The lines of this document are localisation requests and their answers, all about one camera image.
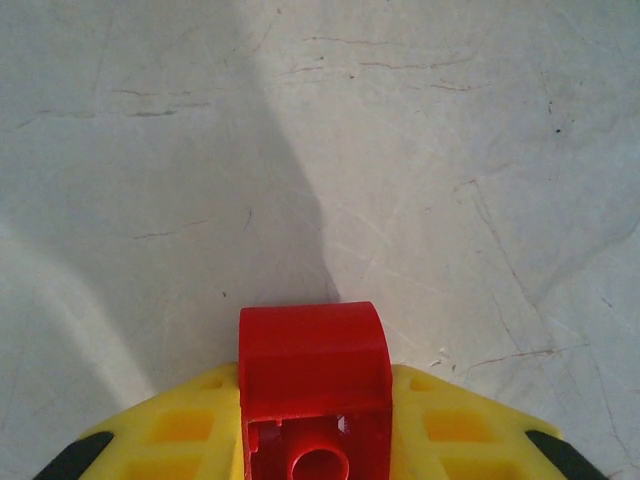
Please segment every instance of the yellow plastic piece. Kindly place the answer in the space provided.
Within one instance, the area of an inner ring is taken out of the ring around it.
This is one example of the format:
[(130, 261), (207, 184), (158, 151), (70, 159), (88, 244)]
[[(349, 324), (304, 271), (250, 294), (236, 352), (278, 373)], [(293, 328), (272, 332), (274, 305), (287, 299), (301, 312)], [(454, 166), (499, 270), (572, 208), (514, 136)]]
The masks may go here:
[[(564, 480), (525, 431), (529, 415), (393, 366), (391, 480)], [(82, 480), (243, 480), (237, 364), (212, 370), (85, 432), (115, 434)]]
[(115, 434), (82, 480), (243, 480), (237, 365), (162, 393), (85, 432)]
[(527, 438), (552, 425), (420, 370), (393, 366), (392, 480), (565, 480)]

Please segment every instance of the red plastic piece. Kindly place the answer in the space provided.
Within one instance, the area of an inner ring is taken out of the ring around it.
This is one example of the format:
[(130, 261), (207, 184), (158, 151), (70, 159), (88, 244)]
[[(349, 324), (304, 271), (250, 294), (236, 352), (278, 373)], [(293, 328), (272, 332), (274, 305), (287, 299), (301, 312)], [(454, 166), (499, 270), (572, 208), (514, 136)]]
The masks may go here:
[(388, 480), (391, 365), (369, 302), (245, 308), (247, 480)]

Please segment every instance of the concrete floor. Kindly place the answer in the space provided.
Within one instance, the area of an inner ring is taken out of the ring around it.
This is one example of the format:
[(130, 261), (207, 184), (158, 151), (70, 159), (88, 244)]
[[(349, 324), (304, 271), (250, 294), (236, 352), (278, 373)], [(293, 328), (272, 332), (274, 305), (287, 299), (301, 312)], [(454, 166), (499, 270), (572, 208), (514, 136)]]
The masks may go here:
[(636, 0), (0, 4), (0, 477), (372, 300), (392, 360), (640, 479)]

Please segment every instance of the plastic toy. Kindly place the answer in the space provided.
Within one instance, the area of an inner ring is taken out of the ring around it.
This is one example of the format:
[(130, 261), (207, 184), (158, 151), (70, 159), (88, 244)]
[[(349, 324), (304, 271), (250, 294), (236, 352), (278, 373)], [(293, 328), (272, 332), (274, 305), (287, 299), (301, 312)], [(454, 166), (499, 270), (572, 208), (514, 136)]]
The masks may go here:
[(247, 308), (239, 362), (85, 432), (36, 480), (601, 480), (558, 430), (391, 367), (371, 303)]

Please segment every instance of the white floor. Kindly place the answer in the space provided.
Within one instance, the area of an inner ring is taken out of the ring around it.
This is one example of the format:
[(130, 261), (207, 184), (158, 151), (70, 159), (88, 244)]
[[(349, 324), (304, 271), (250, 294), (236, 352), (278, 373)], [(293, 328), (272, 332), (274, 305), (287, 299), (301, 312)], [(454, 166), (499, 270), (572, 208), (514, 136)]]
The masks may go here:
[(370, 299), (640, 479), (636, 0), (0, 4), (0, 477)]

